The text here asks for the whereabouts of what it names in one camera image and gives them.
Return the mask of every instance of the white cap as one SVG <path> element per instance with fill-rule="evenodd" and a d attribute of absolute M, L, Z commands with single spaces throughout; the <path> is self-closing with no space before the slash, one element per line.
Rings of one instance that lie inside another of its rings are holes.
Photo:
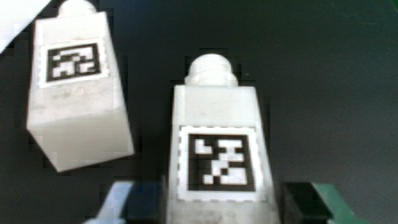
<path fill-rule="evenodd" d="M 190 65 L 188 86 L 238 86 L 231 63 L 219 54 L 204 54 Z"/>
<path fill-rule="evenodd" d="M 96 7 L 87 0 L 64 1 L 59 8 L 59 17 L 82 16 L 96 13 Z"/>

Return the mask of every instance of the white rectangular block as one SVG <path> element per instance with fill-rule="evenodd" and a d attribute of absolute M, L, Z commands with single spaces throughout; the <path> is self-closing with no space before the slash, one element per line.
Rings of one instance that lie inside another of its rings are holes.
<path fill-rule="evenodd" d="M 27 128 L 57 171 L 133 154 L 105 13 L 36 22 Z"/>
<path fill-rule="evenodd" d="M 279 224 L 252 87 L 174 88 L 167 224 Z"/>

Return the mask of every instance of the square tag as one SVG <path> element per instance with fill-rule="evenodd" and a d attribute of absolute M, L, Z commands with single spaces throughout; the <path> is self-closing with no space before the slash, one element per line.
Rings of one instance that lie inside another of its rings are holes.
<path fill-rule="evenodd" d="M 44 45 L 39 51 L 39 87 L 108 76 L 101 39 Z"/>
<path fill-rule="evenodd" d="M 179 140 L 179 200 L 265 200 L 254 129 L 181 127 Z"/>

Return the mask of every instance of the black background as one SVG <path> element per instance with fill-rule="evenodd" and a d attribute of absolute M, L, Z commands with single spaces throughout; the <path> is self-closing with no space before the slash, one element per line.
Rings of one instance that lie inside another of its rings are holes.
<path fill-rule="evenodd" d="M 108 13 L 137 155 L 57 174 L 25 129 L 32 25 L 0 56 L 0 223 L 73 224 L 114 180 L 167 173 L 172 86 L 220 51 L 258 88 L 277 192 L 336 185 L 357 215 L 398 222 L 398 11 L 391 0 L 94 1 Z M 39 18 L 57 15 L 60 1 Z"/>

